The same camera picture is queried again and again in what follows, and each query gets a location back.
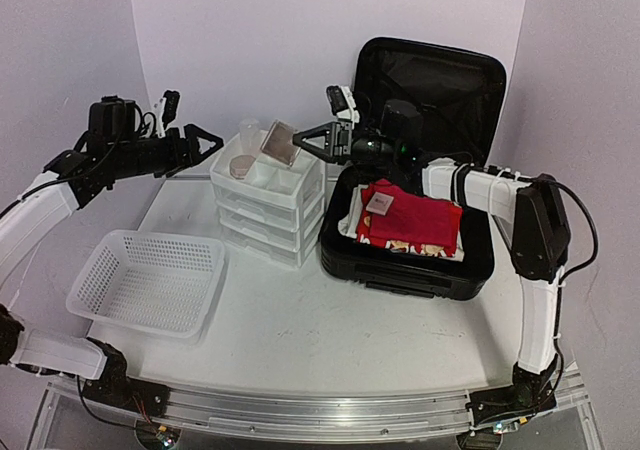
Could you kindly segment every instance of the white backdrop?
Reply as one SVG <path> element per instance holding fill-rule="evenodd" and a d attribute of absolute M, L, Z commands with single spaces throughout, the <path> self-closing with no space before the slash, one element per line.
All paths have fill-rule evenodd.
<path fill-rule="evenodd" d="M 330 116 L 324 89 L 351 83 L 358 51 L 392 36 L 513 66 L 525 0 L 132 0 L 149 96 L 177 89 L 178 123 L 219 135 L 246 116 L 302 129 Z"/>

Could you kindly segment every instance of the clear plastic cup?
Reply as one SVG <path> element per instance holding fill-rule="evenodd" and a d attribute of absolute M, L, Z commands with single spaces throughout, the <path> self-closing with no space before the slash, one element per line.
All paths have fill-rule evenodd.
<path fill-rule="evenodd" d="M 260 143 L 257 142 L 260 132 L 260 122 L 255 118 L 245 118 L 238 125 L 240 133 L 240 147 L 244 155 L 253 157 L 258 155 L 260 151 Z"/>

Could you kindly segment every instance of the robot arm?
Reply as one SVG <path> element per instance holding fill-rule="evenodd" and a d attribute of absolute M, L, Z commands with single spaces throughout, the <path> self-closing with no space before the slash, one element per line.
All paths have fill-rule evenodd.
<path fill-rule="evenodd" d="M 344 98 L 335 97 L 336 89 Z M 411 134 L 412 127 L 422 131 L 421 117 L 407 102 L 388 102 L 380 124 L 384 128 L 367 128 L 357 125 L 359 119 L 347 116 L 357 113 L 348 87 L 330 87 L 327 93 L 337 121 L 296 134 L 295 145 L 329 163 L 374 166 L 409 193 L 486 212 L 499 220 L 507 233 L 523 293 L 520 351 L 512 387 L 497 393 L 491 390 L 490 395 L 471 394 L 472 402 L 501 402 L 484 411 L 480 410 L 489 406 L 486 402 L 472 407 L 476 423 L 496 421 L 492 416 L 502 414 L 505 408 L 514 409 L 514 416 L 519 417 L 553 407 L 550 378 L 556 368 L 559 293 L 570 240 L 557 182 L 548 175 L 529 178 L 508 169 L 459 164 L 417 149 L 411 138 L 402 138 Z M 341 116 L 335 112 L 334 100 L 347 105 L 354 102 L 354 108 Z M 324 145 L 308 141 L 316 137 L 324 137 Z"/>
<path fill-rule="evenodd" d="M 171 176 L 222 148 L 221 138 L 193 124 L 184 127 L 184 135 L 177 128 L 166 128 L 175 118 L 178 99 L 177 92 L 165 93 L 161 114 L 154 116 L 147 134 L 144 116 L 134 101 L 105 97 L 91 106 L 89 130 L 74 149 L 53 159 L 0 215 L 0 286 L 53 227 L 104 189 L 111 190 L 116 180 L 149 173 Z M 211 147 L 201 151 L 200 140 L 212 143 Z M 0 364 L 97 380 L 113 354 L 100 342 L 37 330 L 0 305 Z"/>

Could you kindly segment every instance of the red cloth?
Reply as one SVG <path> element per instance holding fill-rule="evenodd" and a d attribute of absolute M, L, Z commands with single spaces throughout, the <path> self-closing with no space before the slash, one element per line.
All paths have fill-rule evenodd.
<path fill-rule="evenodd" d="M 376 193 L 391 195 L 393 203 L 386 215 L 371 214 L 366 206 Z M 405 193 L 401 188 L 380 180 L 362 190 L 362 211 L 358 223 L 358 241 L 376 247 L 423 253 L 424 246 L 442 247 L 447 256 L 456 251 L 462 209 L 445 200 L 433 200 Z"/>

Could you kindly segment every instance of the white wall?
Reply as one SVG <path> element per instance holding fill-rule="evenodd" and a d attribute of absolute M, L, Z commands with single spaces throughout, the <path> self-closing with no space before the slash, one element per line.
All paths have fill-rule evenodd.
<path fill-rule="evenodd" d="M 600 257 L 568 280 L 562 331 L 611 449 L 640 438 L 639 14 L 638 0 L 527 0 L 502 120 L 510 138 L 494 155 L 552 173 L 596 221 Z M 591 244 L 570 210 L 576 263 Z"/>
<path fill-rule="evenodd" d="M 132 0 L 149 95 L 182 92 L 182 122 L 223 136 L 254 116 L 298 128 L 330 117 L 358 51 L 392 36 L 483 52 L 510 71 L 524 0 Z"/>
<path fill-rule="evenodd" d="M 107 94 L 148 97 L 130 0 L 0 0 L 0 208 L 87 128 L 89 105 Z M 87 321 L 64 306 L 93 247 L 114 228 L 131 228 L 154 189 L 123 182 L 55 229 L 26 274 L 14 310 L 43 328 L 82 335 Z M 18 269 L 0 291 L 8 304 Z M 26 443 L 46 380 L 0 367 L 0 438 Z"/>

